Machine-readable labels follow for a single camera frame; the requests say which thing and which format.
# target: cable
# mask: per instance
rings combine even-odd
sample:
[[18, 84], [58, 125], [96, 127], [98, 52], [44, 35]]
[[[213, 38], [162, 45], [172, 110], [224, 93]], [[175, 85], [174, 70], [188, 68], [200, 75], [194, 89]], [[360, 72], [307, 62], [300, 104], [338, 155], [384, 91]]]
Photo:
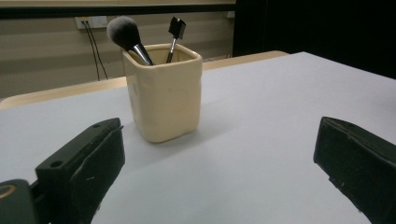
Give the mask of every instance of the cable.
[[96, 65], [96, 74], [97, 74], [97, 76], [98, 76], [98, 81], [100, 81], [98, 62], [96, 61], [95, 50], [93, 49], [93, 43], [92, 43], [92, 40], [91, 40], [90, 32], [89, 32], [89, 30], [88, 30], [88, 26], [87, 26], [87, 24], [85, 23], [85, 21], [83, 21], [82, 24], [85, 26], [85, 30], [87, 31], [88, 38], [90, 39], [90, 42], [91, 42], [93, 58], [95, 59], [95, 65]]
[[102, 69], [103, 69], [103, 72], [105, 73], [106, 79], [108, 79], [107, 73], [106, 73], [106, 69], [105, 69], [105, 67], [103, 66], [102, 59], [100, 58], [98, 46], [96, 45], [95, 38], [93, 37], [93, 33], [92, 33], [92, 30], [91, 30], [91, 26], [90, 26], [89, 23], [87, 23], [87, 25], [88, 25], [88, 30], [89, 30], [89, 32], [90, 32], [90, 34], [91, 34], [91, 36], [92, 36], [93, 44], [95, 45], [95, 48], [96, 48], [96, 54], [98, 55], [99, 62], [100, 62], [100, 64], [102, 65]]

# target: makeup brush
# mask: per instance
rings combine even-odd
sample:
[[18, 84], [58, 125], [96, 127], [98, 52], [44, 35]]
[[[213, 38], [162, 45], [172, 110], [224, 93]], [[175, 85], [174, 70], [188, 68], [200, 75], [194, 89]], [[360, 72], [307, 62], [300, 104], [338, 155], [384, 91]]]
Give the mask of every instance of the makeup brush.
[[173, 35], [173, 40], [171, 44], [171, 49], [168, 54], [167, 63], [172, 62], [172, 56], [175, 49], [175, 44], [178, 38], [183, 39], [184, 29], [186, 28], [186, 23], [178, 18], [172, 18], [171, 24], [169, 25], [169, 33]]
[[145, 47], [140, 42], [139, 31], [133, 19], [120, 16], [112, 20], [107, 25], [107, 36], [126, 51], [135, 52], [146, 65], [154, 65]]

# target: wall outlet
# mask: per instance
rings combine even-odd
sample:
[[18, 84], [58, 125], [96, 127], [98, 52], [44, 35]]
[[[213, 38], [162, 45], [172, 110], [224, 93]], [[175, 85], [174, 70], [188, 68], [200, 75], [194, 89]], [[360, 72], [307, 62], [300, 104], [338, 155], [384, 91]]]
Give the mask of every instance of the wall outlet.
[[83, 24], [87, 21], [91, 29], [107, 27], [107, 16], [96, 16], [96, 17], [75, 17], [76, 25], [78, 29], [85, 29]]
[[227, 19], [235, 19], [235, 11], [228, 11]]

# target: table surface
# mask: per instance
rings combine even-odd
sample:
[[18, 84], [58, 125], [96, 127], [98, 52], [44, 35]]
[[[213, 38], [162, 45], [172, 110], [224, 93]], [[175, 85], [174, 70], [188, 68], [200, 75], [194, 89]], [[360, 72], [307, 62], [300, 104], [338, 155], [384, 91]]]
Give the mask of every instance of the table surface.
[[313, 163], [321, 117], [396, 143], [396, 80], [308, 53], [204, 71], [198, 129], [151, 144], [126, 87], [0, 110], [0, 182], [120, 118], [126, 163], [92, 223], [370, 223]]
[[[288, 53], [279, 50], [272, 50], [257, 54], [249, 54], [245, 56], [235, 57], [235, 58], [216, 60], [214, 62], [204, 63], [203, 70], [205, 71], [214, 68], [236, 65], [240, 63], [251, 63], [255, 61], [281, 57], [284, 55], [288, 55]], [[59, 99], [67, 96], [80, 95], [83, 93], [102, 91], [112, 88], [123, 87], [123, 86], [126, 86], [126, 78], [117, 77], [117, 78], [111, 78], [109, 80], [83, 83], [79, 85], [67, 86], [53, 90], [25, 93], [21, 95], [11, 96], [3, 100], [0, 99], [0, 109], [6, 109], [20, 105], [29, 105], [37, 102]]]

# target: cream ceramic cup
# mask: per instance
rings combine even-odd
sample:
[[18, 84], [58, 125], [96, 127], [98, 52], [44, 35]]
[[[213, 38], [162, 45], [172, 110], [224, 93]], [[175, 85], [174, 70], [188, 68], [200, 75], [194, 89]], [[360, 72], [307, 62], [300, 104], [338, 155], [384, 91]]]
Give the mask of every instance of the cream ceramic cup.
[[163, 142], [194, 131], [201, 107], [202, 57], [176, 45], [166, 63], [169, 44], [146, 46], [154, 66], [133, 52], [123, 52], [124, 72], [134, 122], [150, 142]]

